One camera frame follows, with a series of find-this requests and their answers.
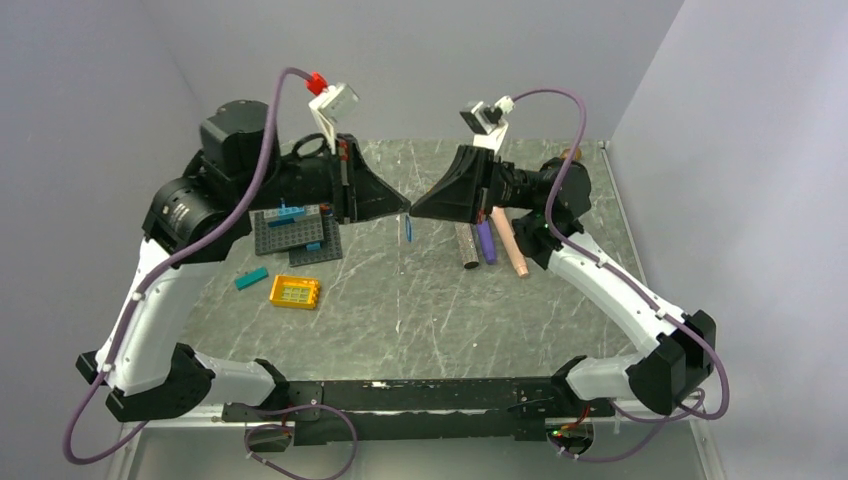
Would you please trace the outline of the orange lego window piece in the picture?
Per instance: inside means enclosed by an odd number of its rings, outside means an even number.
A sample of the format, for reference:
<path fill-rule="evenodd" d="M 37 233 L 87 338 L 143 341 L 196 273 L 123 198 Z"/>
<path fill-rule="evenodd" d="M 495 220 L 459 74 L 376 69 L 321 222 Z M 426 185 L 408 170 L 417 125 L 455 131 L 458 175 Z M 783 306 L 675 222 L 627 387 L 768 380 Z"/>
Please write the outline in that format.
<path fill-rule="evenodd" d="M 310 277 L 276 275 L 269 294 L 272 306 L 314 310 L 319 302 L 321 283 Z"/>

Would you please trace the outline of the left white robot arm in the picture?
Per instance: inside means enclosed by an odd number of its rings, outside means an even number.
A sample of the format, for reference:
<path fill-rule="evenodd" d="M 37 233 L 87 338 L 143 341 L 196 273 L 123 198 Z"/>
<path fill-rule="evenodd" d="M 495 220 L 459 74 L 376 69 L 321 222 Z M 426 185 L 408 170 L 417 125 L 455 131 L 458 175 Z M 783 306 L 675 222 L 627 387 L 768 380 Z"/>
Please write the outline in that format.
<path fill-rule="evenodd" d="M 326 204 L 342 223 L 408 210 L 409 201 L 366 164 L 356 138 L 338 134 L 309 153 L 271 151 L 247 208 L 266 124 L 266 104 L 237 100 L 200 126 L 201 147 L 183 174 L 154 195 L 143 223 L 139 265 L 124 310 L 98 351 L 76 366 L 109 388 L 106 407 L 121 422 L 173 419 L 205 404 L 240 403 L 264 420 L 290 403 L 289 383 L 269 361 L 217 359 L 180 341 L 185 323 L 251 215 L 289 202 Z"/>

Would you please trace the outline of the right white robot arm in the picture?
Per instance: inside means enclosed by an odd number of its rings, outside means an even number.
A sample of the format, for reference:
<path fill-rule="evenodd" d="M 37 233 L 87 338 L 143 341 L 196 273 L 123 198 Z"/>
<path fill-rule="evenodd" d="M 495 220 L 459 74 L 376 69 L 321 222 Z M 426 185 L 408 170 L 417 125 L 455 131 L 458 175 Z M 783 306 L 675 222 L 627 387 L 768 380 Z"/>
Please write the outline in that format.
<path fill-rule="evenodd" d="M 669 416 L 713 372 L 715 322 L 701 310 L 686 313 L 660 299 L 603 251 L 579 221 L 591 209 L 591 190 L 579 162 L 554 157 L 525 170 L 490 149 L 461 145 L 410 214 L 475 224 L 497 207 L 525 210 L 511 222 L 520 253 L 575 286 L 636 349 L 567 362 L 551 377 L 553 406 L 572 416 L 593 400 L 628 399 Z"/>

